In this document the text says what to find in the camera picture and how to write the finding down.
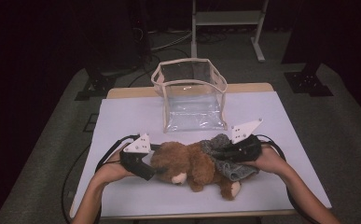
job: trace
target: white metal frame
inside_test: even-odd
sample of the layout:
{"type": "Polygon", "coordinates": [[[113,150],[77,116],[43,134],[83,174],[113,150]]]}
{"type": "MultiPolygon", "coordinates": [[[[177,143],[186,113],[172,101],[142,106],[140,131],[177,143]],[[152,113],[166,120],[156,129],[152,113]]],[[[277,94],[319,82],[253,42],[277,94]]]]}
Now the white metal frame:
{"type": "Polygon", "coordinates": [[[196,9],[197,0],[192,1],[192,40],[191,57],[197,56],[197,26],[202,25],[245,25],[256,24],[256,35],[251,37],[253,48],[260,63],[265,62],[264,55],[259,47],[258,40],[264,23],[269,0],[264,0],[261,10],[250,11],[208,11],[198,12],[196,9]]]}

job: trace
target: brown stuffed animal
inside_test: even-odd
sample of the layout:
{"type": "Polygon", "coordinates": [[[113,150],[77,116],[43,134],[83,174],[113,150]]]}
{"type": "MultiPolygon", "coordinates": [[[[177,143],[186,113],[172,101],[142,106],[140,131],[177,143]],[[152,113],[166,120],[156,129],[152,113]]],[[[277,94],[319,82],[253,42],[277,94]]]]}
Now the brown stuffed animal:
{"type": "Polygon", "coordinates": [[[211,157],[201,150],[201,142],[185,146],[178,142],[161,144],[151,157],[150,165],[162,181],[181,185],[185,181],[194,192],[204,185],[217,184],[226,200],[233,200],[241,189],[239,181],[231,181],[215,168],[211,157]]]}

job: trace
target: forearm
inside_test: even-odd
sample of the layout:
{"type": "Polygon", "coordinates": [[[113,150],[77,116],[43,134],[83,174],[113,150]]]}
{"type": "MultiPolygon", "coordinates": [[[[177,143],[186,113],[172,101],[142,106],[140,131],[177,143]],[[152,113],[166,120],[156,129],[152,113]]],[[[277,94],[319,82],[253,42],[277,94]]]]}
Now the forearm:
{"type": "Polygon", "coordinates": [[[287,185],[299,207],[319,223],[340,223],[331,212],[314,196],[297,172],[290,166],[279,175],[287,185]]]}
{"type": "Polygon", "coordinates": [[[89,183],[81,205],[78,207],[72,224],[91,224],[95,220],[102,202],[105,184],[96,180],[89,183]]]}

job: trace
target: white tracking marker plate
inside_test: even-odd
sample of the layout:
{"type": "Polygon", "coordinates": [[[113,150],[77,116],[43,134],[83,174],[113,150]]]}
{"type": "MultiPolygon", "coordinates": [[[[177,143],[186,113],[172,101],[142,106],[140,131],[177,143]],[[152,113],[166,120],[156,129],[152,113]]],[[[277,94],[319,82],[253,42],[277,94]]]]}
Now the white tracking marker plate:
{"type": "Polygon", "coordinates": [[[150,137],[146,133],[143,134],[134,142],[127,145],[124,151],[131,153],[149,153],[151,151],[150,137]]]}
{"type": "Polygon", "coordinates": [[[237,144],[240,141],[248,138],[250,134],[262,123],[263,119],[253,120],[247,123],[232,126],[232,144],[237,144]]]}

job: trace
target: brown fur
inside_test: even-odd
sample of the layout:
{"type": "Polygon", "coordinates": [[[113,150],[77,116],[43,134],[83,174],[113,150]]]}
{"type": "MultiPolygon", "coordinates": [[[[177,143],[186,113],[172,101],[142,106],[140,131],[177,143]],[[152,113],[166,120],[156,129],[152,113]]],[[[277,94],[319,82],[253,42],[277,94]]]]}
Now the brown fur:
{"type": "Polygon", "coordinates": [[[154,152],[150,164],[156,169],[166,169],[157,175],[164,182],[172,183],[173,176],[186,173],[188,185],[194,192],[202,191],[204,185],[217,184],[223,198],[234,199],[231,193],[234,182],[216,170],[210,157],[201,151],[200,143],[188,146],[178,142],[163,143],[154,152]]]}

